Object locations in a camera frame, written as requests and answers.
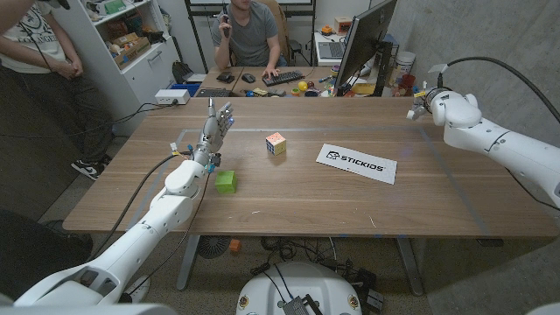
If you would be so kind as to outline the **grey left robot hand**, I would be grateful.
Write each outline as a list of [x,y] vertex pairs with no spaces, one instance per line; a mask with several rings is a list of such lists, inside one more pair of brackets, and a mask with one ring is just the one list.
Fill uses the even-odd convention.
[[215,109],[214,99],[209,99],[208,118],[199,133],[199,141],[192,154],[195,162],[211,169],[212,158],[223,145],[223,139],[235,122],[231,109],[232,103],[227,101],[219,110]]

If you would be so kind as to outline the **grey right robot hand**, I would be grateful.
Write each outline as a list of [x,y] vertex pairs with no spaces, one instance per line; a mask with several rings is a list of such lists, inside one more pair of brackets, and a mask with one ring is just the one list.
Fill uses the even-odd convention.
[[423,116],[426,113],[431,114],[431,109],[429,103],[426,101],[426,98],[423,96],[415,97],[412,104],[412,109],[409,110],[407,113],[407,118],[412,121],[415,121],[420,116]]

